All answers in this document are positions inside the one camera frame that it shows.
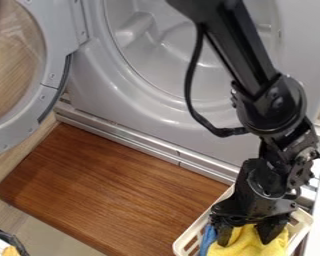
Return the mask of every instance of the black cable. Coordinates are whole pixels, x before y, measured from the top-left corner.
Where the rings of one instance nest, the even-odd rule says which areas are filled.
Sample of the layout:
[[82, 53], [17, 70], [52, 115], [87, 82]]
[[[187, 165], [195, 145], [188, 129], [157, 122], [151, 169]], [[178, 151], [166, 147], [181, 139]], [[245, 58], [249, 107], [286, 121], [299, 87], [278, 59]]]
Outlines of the black cable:
[[204, 26], [201, 24], [196, 24], [197, 29], [197, 38], [196, 38], [196, 45], [193, 51], [191, 62], [188, 66], [186, 77], [185, 77], [185, 101], [187, 104], [187, 108], [191, 114], [191, 116], [202, 126], [208, 129], [212, 134], [220, 137], [226, 138], [233, 135], [243, 135], [247, 134], [248, 131], [244, 127], [238, 128], [216, 128], [213, 126], [205, 117], [200, 115], [193, 107], [192, 100], [191, 100], [191, 91], [192, 91], [192, 82], [194, 78], [194, 74], [196, 71], [196, 67], [200, 58], [200, 55], [203, 50], [203, 43], [204, 43]]
[[49, 113], [52, 111], [55, 104], [59, 100], [60, 96], [63, 94], [63, 92], [66, 88], [66, 85], [67, 85], [67, 80], [69, 78], [71, 62], [72, 62], [72, 55], [69, 54], [66, 56], [66, 59], [65, 59], [65, 67], [64, 67], [63, 75], [61, 77], [56, 95], [54, 96], [51, 104], [47, 107], [47, 109], [38, 118], [39, 124], [41, 124], [46, 119], [46, 117], [49, 115]]

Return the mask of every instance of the white basket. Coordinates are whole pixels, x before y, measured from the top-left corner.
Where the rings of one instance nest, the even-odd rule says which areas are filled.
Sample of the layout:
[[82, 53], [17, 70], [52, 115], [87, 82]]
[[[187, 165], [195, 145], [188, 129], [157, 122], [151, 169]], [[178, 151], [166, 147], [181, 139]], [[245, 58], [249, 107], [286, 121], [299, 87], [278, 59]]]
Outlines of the white basket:
[[[234, 192], [234, 187], [230, 187], [217, 201], [229, 198]], [[201, 215], [173, 244], [173, 252], [176, 256], [196, 256], [199, 255], [200, 243], [203, 240], [205, 226], [209, 221], [210, 209]], [[288, 224], [289, 245], [287, 255], [292, 255], [298, 245], [311, 229], [313, 217], [302, 209], [298, 209], [292, 214], [296, 223]]]

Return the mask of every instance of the robotic arm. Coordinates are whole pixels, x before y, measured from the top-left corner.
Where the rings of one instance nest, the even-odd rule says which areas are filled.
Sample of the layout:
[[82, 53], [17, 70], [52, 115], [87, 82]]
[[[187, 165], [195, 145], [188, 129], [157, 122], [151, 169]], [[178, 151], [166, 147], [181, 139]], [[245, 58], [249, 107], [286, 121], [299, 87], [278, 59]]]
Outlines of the robotic arm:
[[[167, 0], [190, 18], [197, 41], [185, 81], [188, 109], [218, 137], [250, 132], [261, 139], [259, 156], [243, 163], [231, 198], [214, 205], [211, 220], [226, 246], [234, 227], [256, 224], [270, 243], [297, 210], [300, 188], [313, 178], [318, 137], [306, 117], [307, 100], [295, 79], [276, 70], [242, 0]], [[216, 128], [190, 100], [195, 67], [206, 38], [233, 77], [232, 104], [244, 127]]]

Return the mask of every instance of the door glass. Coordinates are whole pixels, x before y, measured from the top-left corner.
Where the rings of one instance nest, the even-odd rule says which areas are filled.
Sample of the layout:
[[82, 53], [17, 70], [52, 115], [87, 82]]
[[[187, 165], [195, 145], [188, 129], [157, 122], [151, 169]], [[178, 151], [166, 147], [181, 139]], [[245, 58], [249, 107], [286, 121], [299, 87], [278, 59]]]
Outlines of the door glass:
[[16, 1], [0, 0], [0, 123], [28, 104], [44, 62], [45, 44], [36, 22]]

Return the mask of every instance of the wooden floor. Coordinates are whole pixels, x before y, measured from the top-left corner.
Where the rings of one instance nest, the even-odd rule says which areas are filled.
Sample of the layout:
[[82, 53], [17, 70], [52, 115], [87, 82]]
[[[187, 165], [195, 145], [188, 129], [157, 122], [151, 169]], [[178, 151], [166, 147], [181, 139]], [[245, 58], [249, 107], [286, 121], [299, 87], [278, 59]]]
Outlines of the wooden floor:
[[0, 185], [0, 197], [107, 255], [172, 255], [226, 186], [62, 124]]

